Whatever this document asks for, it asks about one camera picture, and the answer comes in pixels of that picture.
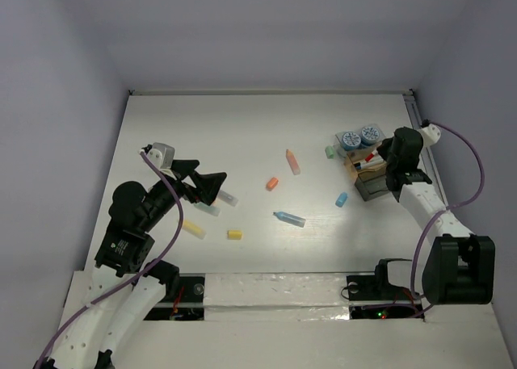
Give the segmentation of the blue highlighter pen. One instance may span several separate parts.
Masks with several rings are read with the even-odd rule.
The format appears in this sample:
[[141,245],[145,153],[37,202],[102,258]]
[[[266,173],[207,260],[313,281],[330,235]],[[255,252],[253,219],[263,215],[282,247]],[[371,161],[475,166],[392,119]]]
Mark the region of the blue highlighter pen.
[[306,223],[305,218],[295,216],[293,214],[286,212],[274,212],[273,216],[284,223],[291,224],[300,228],[304,228]]

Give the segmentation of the black whiteboard marker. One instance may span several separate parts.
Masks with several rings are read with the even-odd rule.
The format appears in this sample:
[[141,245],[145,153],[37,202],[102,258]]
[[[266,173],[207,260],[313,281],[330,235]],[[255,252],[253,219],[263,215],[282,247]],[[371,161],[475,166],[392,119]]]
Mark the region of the black whiteboard marker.
[[[372,162],[372,163],[380,163],[380,162],[384,163],[384,160],[382,158],[380,158],[380,157],[377,157],[377,158],[373,158],[370,162]],[[367,163],[367,162],[366,161],[359,161],[359,162],[355,163],[354,166],[357,166],[359,163],[363,164],[363,163]]]

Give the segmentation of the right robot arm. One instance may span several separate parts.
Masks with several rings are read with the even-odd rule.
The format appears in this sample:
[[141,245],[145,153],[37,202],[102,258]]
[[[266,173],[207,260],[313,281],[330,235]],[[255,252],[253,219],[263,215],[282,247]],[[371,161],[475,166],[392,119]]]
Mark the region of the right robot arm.
[[419,168],[423,149],[437,143],[445,126],[426,122],[415,130],[398,128],[377,152],[385,160],[386,185],[420,226],[414,251],[410,290],[422,285],[431,305],[488,304],[493,298],[495,244],[468,229],[447,205],[431,178]]

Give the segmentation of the blue patterned tape roll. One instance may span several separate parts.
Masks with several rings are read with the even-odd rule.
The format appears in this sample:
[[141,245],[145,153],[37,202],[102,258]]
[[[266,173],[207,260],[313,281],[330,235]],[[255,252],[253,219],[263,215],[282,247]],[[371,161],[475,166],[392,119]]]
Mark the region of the blue patterned tape roll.
[[340,144],[346,151],[352,151],[361,146],[362,140],[356,132],[349,131],[342,134]]

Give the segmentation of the blue whiteboard marker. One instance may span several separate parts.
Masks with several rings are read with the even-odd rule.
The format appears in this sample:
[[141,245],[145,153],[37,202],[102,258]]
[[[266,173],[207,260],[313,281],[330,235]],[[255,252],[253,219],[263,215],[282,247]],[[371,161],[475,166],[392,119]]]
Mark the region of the blue whiteboard marker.
[[369,169],[372,169],[372,168],[377,168],[379,166],[382,166],[383,163],[380,162],[380,163],[372,163],[372,162],[368,162],[368,163],[359,163],[357,166],[355,166],[355,169],[357,171],[364,171],[364,170],[369,170]]

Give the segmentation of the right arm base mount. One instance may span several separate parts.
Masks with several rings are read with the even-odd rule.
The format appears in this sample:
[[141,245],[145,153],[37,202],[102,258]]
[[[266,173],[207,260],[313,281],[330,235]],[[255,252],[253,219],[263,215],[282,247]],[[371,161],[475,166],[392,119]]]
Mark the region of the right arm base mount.
[[408,262],[403,258],[381,259],[371,273],[346,276],[340,296],[348,301],[352,320],[424,318],[422,301],[407,287],[389,282],[389,264]]

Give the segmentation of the blue highlighter cap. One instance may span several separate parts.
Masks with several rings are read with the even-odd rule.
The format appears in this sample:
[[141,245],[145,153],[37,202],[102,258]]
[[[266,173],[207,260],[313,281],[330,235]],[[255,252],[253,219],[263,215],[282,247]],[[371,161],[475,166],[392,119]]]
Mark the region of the blue highlighter cap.
[[335,205],[339,208],[342,208],[348,199],[348,194],[346,192],[342,192],[335,201]]

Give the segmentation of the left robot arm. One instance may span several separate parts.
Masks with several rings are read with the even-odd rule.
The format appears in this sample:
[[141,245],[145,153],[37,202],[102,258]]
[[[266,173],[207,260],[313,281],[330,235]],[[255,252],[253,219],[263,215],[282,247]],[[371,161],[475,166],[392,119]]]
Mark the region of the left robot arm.
[[[141,157],[159,180],[150,190],[138,182],[115,189],[84,304],[56,331],[37,368],[113,368],[154,305],[178,295],[179,269],[163,258],[184,224],[180,200],[213,203],[227,174],[199,174],[197,160],[165,160],[156,152]],[[154,245],[149,233],[171,208],[179,211],[179,228],[149,259]]]

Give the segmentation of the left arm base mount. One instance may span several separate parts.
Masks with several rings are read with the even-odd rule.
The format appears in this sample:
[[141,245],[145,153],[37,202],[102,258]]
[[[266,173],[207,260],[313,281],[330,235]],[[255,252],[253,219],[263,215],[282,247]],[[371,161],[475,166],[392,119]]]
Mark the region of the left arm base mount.
[[202,321],[204,319],[204,275],[181,275],[173,294],[156,304],[145,321]]

